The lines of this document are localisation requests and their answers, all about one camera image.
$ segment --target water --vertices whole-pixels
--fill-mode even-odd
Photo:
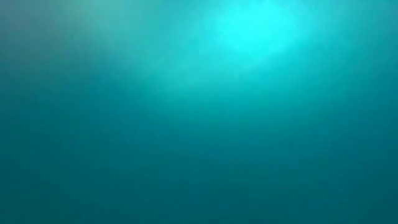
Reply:
[[[262,3],[0,3],[0,222],[398,223],[398,4]]]

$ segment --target ocean water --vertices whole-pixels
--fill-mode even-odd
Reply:
[[[398,2],[0,2],[0,223],[398,223]]]

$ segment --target dark blue water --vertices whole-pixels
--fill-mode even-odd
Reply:
[[[231,2],[0,2],[0,223],[398,223],[398,3]]]

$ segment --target turquoise water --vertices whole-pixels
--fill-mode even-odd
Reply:
[[[398,223],[397,11],[0,2],[0,223]]]

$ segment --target bright light patch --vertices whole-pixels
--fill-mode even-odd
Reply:
[[[234,3],[216,22],[219,42],[235,54],[254,56],[286,48],[297,36],[294,16],[272,2]]]

